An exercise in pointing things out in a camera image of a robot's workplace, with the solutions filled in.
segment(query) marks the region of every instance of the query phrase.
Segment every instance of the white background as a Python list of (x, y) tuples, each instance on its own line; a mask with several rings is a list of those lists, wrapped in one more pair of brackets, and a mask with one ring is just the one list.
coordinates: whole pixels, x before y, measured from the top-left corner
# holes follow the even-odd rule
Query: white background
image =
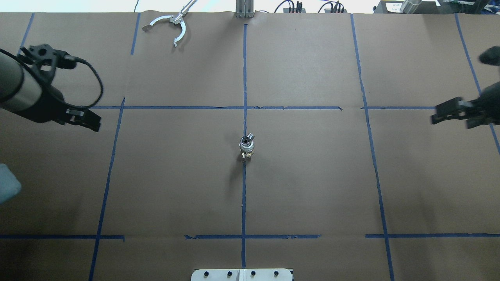
[[(156, 10), (161, 12), (179, 12), (189, 0), (139, 0), (137, 12)], [(0, 12), (133, 12), (137, 0), (0, 0)], [(256, 11), (274, 12), (282, 0), (254, 0)], [(302, 0), (302, 8), (308, 13), (317, 13), (325, 3), (321, 0)], [(379, 0), (344, 0), (340, 1), (353, 14), (371, 14)], [(190, 12), (234, 12), (236, 0), (198, 0)]]

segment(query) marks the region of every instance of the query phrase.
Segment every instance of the light blue cloth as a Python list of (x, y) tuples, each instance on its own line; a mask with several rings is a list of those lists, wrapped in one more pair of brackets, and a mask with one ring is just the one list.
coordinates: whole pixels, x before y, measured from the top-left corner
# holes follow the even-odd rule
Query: light blue cloth
[(0, 164), (0, 204), (11, 199), (21, 191), (21, 183), (9, 170), (7, 165)]

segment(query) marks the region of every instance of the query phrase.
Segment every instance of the white bracket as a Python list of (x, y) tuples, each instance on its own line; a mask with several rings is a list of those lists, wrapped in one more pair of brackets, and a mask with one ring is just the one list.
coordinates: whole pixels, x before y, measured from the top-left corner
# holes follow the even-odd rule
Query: white bracket
[(293, 272), (286, 268), (198, 269), (191, 281), (293, 281)]
[(236, 0), (237, 18), (253, 18), (254, 15), (254, 0)]

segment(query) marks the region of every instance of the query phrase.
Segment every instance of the silver metal fitting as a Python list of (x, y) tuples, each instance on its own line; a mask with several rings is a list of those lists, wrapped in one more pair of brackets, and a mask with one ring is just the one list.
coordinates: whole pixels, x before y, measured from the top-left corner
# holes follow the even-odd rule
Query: silver metal fitting
[(241, 139), (239, 140), (239, 149), (241, 150), (242, 162), (245, 162), (247, 158), (252, 157), (252, 155), (254, 154), (254, 138), (255, 136), (252, 133), (248, 133), (247, 135), (241, 137)]

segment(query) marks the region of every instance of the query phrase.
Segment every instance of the white metal plate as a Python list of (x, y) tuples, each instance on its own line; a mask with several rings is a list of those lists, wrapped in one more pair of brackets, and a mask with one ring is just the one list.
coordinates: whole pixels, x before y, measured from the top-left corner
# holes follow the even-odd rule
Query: white metal plate
[(294, 275), (285, 268), (254, 269), (198, 269), (191, 275), (191, 281), (293, 281)]

